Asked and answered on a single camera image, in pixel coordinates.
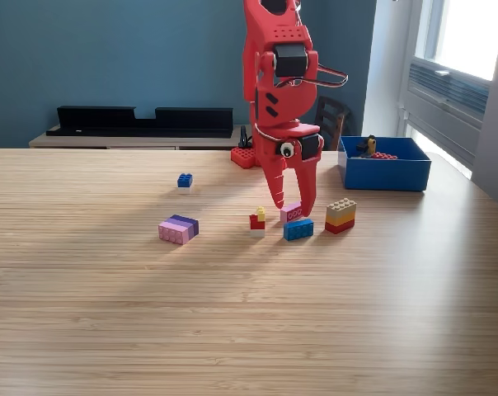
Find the red lego brick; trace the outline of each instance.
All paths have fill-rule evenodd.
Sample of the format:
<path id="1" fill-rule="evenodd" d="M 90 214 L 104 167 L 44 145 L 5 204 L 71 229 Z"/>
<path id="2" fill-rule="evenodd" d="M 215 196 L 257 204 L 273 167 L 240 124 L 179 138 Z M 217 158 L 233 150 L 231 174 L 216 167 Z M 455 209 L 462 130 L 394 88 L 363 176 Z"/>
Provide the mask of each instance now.
<path id="1" fill-rule="evenodd" d="M 265 221 L 258 221 L 256 214 L 249 216 L 249 220 L 251 222 L 251 229 L 265 229 Z"/>
<path id="2" fill-rule="evenodd" d="M 376 153 L 372 155 L 373 159 L 398 159 L 395 155 L 385 154 L 385 153 Z"/>
<path id="3" fill-rule="evenodd" d="M 231 150 L 231 161 L 244 169 L 251 169 L 256 165 L 256 153 L 253 148 L 233 148 Z"/>
<path id="4" fill-rule="evenodd" d="M 331 225 L 329 223 L 326 223 L 326 231 L 329 231 L 334 234 L 342 233 L 343 231 L 346 231 L 347 229 L 351 229 L 355 225 L 355 220 L 351 220 L 348 223 L 344 223 L 343 225 L 340 225 L 339 227 L 336 227 L 335 225 Z"/>

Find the robot eye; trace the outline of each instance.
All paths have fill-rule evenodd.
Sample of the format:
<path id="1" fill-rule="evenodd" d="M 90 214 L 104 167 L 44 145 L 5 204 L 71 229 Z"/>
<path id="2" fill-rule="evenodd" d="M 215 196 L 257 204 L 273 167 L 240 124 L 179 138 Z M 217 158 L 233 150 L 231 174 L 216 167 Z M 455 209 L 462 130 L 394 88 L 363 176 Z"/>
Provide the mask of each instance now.
<path id="1" fill-rule="evenodd" d="M 280 145 L 280 153 L 285 158 L 291 158 L 291 157 L 293 157 L 293 155 L 295 153 L 293 144 L 291 144 L 291 143 L 282 143 Z"/>

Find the wooden chair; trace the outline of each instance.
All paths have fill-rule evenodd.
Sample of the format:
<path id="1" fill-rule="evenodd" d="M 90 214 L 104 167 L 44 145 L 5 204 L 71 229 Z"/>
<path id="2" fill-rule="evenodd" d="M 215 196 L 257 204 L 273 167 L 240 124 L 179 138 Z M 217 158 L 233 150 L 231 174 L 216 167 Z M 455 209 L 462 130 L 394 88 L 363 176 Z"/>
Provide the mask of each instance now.
<path id="1" fill-rule="evenodd" d="M 349 115 L 348 106 L 330 97 L 319 97 L 315 125 L 321 127 L 325 151 L 337 151 L 346 117 Z"/>

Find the blue lego brick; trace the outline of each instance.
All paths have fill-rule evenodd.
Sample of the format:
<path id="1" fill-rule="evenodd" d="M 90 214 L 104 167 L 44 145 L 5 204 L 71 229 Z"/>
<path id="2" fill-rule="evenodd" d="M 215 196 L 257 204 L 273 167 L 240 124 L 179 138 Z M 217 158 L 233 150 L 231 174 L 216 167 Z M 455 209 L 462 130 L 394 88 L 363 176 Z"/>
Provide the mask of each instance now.
<path id="1" fill-rule="evenodd" d="M 190 223 L 194 227 L 193 228 L 194 235 L 198 235 L 200 233 L 200 222 L 198 220 L 189 219 L 188 217 L 178 216 L 177 214 L 174 214 L 171 217 L 171 219 L 180 220 L 180 221 L 184 221 L 186 223 Z"/>
<path id="2" fill-rule="evenodd" d="M 284 238 L 287 241 L 313 236 L 313 222 L 310 219 L 284 224 Z"/>
<path id="3" fill-rule="evenodd" d="M 182 173 L 180 178 L 177 179 L 177 186 L 190 188 L 192 186 L 192 175 L 190 173 L 188 175 Z"/>

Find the red robot arm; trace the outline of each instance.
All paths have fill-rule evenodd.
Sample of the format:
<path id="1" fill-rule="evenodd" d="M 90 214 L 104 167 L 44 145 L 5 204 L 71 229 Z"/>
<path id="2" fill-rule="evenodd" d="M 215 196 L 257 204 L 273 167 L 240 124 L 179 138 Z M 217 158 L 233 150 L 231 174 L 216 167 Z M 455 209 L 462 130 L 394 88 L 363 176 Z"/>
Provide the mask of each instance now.
<path id="1" fill-rule="evenodd" d="M 301 124 L 317 100 L 317 85 L 341 87 L 348 77 L 318 63 L 299 0 L 244 0 L 247 39 L 243 51 L 243 91 L 251 103 L 256 161 L 264 170 L 277 208 L 284 206 L 283 170 L 292 168 L 304 216 L 317 198 L 317 163 L 324 140 L 315 125 Z M 343 78 L 320 82 L 318 71 Z"/>

